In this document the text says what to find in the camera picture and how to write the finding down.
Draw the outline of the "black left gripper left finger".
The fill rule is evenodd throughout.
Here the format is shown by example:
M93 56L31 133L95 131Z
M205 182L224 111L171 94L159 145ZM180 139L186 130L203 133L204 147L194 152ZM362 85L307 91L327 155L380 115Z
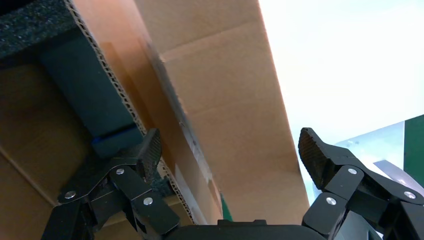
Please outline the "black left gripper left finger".
M180 218L152 187L161 156L160 131L152 128L141 144L81 166L61 189L42 239L92 240L121 212L143 239L166 239Z

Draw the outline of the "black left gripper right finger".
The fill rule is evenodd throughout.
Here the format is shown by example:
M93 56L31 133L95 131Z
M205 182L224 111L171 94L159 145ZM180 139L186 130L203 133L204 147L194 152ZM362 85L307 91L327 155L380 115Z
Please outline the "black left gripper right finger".
M332 240L353 212L386 240L423 239L420 193L368 169L349 149L325 143L312 128L301 129L298 152L321 190L303 216L304 227Z

